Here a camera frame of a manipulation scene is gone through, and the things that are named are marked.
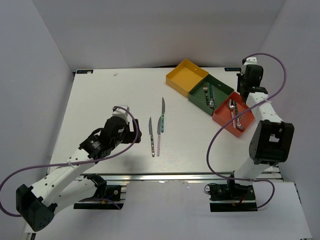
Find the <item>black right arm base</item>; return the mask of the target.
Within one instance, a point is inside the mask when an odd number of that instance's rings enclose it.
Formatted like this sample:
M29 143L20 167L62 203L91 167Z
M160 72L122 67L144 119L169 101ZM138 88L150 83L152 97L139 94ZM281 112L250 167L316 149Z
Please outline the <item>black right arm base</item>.
M258 210L252 185L249 185L246 190L231 193L227 184L208 183L203 190L209 195L209 206L212 213L255 212Z

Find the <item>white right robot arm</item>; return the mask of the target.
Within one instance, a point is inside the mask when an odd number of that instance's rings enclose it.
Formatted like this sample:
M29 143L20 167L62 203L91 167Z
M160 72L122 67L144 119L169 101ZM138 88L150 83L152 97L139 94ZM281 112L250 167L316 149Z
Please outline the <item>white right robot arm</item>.
M257 127L249 144L249 157L234 171L234 182L225 188L226 195L236 200L262 172L270 166L288 159L295 127L284 122L267 101L268 91L260 86L264 69L257 64L247 64L238 75L237 91L250 108Z

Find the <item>spoon with green handle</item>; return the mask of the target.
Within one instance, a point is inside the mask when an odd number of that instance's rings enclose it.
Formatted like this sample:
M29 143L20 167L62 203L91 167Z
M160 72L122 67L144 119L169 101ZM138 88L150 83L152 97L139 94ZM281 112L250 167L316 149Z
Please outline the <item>spoon with green handle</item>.
M238 104L236 101L234 101L234 110L235 110L236 115L238 115L239 110L238 110ZM236 128L241 132L243 132L245 130L243 125L240 122L240 117L237 117Z

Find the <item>fork with black patterned handle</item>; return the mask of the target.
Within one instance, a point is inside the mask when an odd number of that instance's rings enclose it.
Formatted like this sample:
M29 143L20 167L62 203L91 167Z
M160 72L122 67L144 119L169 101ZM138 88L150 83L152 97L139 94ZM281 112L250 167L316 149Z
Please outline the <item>fork with black patterned handle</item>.
M210 106L210 97L209 97L209 85L207 82L203 83L203 91L205 94L206 105Z

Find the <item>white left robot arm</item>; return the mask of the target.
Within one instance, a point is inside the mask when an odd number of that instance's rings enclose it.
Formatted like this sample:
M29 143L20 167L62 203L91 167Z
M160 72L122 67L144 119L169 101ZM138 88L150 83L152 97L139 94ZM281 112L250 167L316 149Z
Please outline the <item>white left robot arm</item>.
M142 132L139 121L112 116L103 128L94 130L69 158L67 166L57 167L31 186L16 190L16 210L35 232L41 231L63 209L85 199L99 200L106 196L107 182L96 173L87 175L75 185L71 183L83 172L96 165L95 160L108 157L120 144L139 143Z

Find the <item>spoon with pink handle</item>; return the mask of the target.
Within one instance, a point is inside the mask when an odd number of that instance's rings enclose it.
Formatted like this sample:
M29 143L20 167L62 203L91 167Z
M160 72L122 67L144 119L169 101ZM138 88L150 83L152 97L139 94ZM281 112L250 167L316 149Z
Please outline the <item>spoon with pink handle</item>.
M234 118L234 117L235 117L235 115L234 115L235 105L234 105L234 102L233 102L232 99L229 99L229 100L228 100L227 107L228 107L228 109L229 109L229 111L230 111L231 117ZM233 125L234 128L236 128L236 121L235 121L235 119L232 120L232 125Z

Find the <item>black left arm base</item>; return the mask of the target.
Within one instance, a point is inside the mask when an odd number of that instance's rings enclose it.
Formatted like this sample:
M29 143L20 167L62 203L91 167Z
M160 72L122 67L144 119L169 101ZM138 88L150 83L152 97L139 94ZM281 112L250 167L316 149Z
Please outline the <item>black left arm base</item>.
M101 176L90 174L84 177L91 180L96 190L91 197L87 197L73 205L75 210L121 210L124 206L124 185L109 184Z

